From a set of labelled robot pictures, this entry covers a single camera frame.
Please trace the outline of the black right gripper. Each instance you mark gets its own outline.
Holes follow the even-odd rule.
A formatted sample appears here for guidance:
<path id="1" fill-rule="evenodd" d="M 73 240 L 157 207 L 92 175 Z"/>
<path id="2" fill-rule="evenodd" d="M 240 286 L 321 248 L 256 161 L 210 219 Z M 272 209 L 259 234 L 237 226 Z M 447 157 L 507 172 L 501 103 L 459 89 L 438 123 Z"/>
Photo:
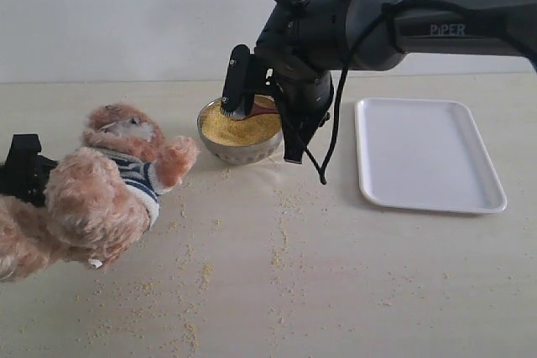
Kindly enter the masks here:
<path id="1" fill-rule="evenodd" d="M 307 157 L 317 164 L 308 146 L 320 127 L 330 119 L 331 73 L 318 70 L 282 47 L 257 45 L 251 92 L 243 92 L 243 117 L 253 113 L 255 95 L 274 100 L 282 122 L 284 161 L 302 164 Z"/>

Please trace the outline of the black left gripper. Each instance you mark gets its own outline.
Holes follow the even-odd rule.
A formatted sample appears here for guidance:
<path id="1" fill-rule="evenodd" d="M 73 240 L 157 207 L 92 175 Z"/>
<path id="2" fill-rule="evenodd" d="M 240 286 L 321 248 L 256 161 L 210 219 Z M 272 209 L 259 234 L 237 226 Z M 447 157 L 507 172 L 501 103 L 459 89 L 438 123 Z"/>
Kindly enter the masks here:
<path id="1" fill-rule="evenodd" d="M 36 207 L 45 204 L 44 189 L 57 162 L 41 154 L 36 133 L 14 134 L 8 156 L 1 163 L 1 194 Z"/>

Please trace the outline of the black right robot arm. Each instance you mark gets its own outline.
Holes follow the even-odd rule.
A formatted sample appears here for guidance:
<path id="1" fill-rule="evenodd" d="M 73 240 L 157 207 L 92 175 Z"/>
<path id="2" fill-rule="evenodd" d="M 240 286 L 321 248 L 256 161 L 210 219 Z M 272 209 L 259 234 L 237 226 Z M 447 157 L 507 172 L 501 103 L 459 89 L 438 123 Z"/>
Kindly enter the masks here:
<path id="1" fill-rule="evenodd" d="M 536 60 L 536 0 L 274 0 L 253 49 L 238 45 L 223 111 L 249 116 L 257 95 L 274 99 L 284 158 L 310 155 L 315 132 L 338 122 L 352 71 L 387 71 L 408 54 Z"/>

